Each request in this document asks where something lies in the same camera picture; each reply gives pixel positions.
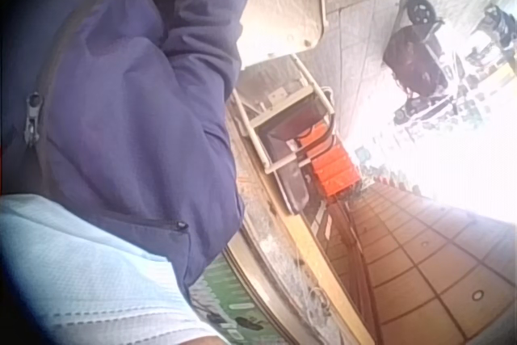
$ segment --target jacket sleeve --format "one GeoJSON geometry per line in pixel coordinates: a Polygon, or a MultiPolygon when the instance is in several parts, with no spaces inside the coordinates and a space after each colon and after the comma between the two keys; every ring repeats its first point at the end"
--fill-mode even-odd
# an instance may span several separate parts
{"type": "Polygon", "coordinates": [[[224,132],[225,100],[241,68],[237,39],[247,0],[176,0],[162,46],[181,86],[179,98],[207,134],[224,132]]]}

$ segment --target green sign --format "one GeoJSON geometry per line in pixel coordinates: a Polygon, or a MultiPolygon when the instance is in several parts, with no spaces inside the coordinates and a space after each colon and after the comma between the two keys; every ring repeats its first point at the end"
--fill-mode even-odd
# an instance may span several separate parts
{"type": "Polygon", "coordinates": [[[195,310],[235,344],[287,344],[219,255],[190,288],[195,310]]]}

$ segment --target purple jacket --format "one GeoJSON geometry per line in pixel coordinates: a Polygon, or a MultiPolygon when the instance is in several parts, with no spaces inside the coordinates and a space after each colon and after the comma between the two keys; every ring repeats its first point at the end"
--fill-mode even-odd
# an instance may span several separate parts
{"type": "Polygon", "coordinates": [[[27,0],[2,59],[2,188],[55,200],[173,263],[185,291],[241,225],[225,100],[246,0],[27,0]],[[40,139],[26,99],[44,96],[40,139]]]}

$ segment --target white metal frame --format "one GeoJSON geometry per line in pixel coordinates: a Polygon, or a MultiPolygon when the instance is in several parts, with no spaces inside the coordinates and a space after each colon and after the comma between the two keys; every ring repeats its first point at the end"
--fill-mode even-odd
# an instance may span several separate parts
{"type": "Polygon", "coordinates": [[[255,129],[268,122],[271,118],[275,117],[282,111],[288,109],[289,107],[299,103],[302,99],[306,98],[307,96],[310,96],[312,94],[315,94],[323,103],[323,106],[327,110],[328,115],[334,114],[334,107],[332,103],[328,100],[328,98],[325,96],[324,91],[322,88],[317,84],[316,80],[314,80],[312,74],[307,70],[305,65],[300,61],[298,56],[296,54],[292,54],[290,56],[292,61],[294,62],[295,66],[300,71],[301,75],[303,76],[302,79],[306,81],[306,85],[303,86],[300,90],[296,91],[295,93],[289,95],[284,101],[282,101],[279,104],[276,104],[274,107],[271,107],[267,109],[264,112],[261,112],[256,117],[254,117],[252,120],[248,117],[246,114],[246,109],[244,108],[244,104],[237,92],[237,90],[233,90],[233,98],[235,100],[235,103],[237,105],[237,109],[239,111],[239,114],[242,119],[242,123],[244,124],[244,127],[246,128],[247,134],[250,137],[251,143],[257,150],[258,158],[260,159],[260,162],[263,164],[264,171],[266,174],[270,174],[274,171],[277,171],[279,168],[286,166],[290,162],[296,161],[297,158],[297,151],[295,150],[286,157],[281,158],[280,160],[276,162],[272,162],[269,155],[267,154],[267,151],[260,140],[259,135],[257,135],[255,129]]]}

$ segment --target person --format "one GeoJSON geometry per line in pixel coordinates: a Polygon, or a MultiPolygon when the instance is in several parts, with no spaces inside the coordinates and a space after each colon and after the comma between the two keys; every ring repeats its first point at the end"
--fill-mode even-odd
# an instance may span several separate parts
{"type": "MultiPolygon", "coordinates": [[[[246,2],[175,0],[168,31],[151,0],[25,0],[8,21],[2,193],[15,197],[2,201],[2,249],[37,313],[155,301],[149,316],[172,309],[169,322],[198,325],[180,299],[243,217],[225,101],[246,2]]],[[[92,321],[105,325],[94,342],[160,343],[128,317],[92,321]]],[[[45,328],[80,327],[58,321],[45,328]]]]}

